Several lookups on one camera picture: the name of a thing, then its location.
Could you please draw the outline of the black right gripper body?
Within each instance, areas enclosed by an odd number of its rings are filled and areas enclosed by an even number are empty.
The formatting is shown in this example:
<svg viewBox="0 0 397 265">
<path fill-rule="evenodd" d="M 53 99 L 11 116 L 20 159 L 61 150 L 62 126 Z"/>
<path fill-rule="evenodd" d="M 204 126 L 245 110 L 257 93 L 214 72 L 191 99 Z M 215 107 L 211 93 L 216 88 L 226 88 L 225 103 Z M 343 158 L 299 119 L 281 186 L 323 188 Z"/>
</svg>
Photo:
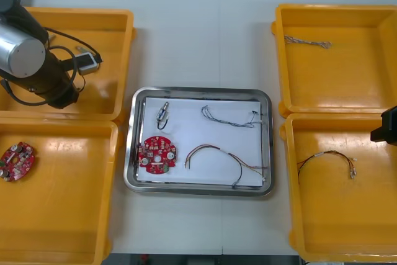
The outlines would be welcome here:
<svg viewBox="0 0 397 265">
<path fill-rule="evenodd" d="M 381 114 L 381 126 L 370 133 L 373 142 L 387 142 L 395 145 L 397 142 L 397 107 L 390 108 Z"/>
</svg>

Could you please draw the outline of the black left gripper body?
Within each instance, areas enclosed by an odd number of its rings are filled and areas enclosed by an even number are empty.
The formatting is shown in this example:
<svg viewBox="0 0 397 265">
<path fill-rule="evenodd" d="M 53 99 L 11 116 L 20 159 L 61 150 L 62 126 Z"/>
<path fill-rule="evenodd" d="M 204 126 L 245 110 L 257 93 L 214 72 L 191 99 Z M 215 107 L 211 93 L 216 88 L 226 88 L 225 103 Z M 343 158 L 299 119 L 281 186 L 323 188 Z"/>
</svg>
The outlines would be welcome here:
<svg viewBox="0 0 397 265">
<path fill-rule="evenodd" d="M 47 104 L 56 109 L 64 109 L 78 100 L 78 90 L 73 78 L 62 66 L 46 66 L 47 80 L 50 85 Z"/>
</svg>

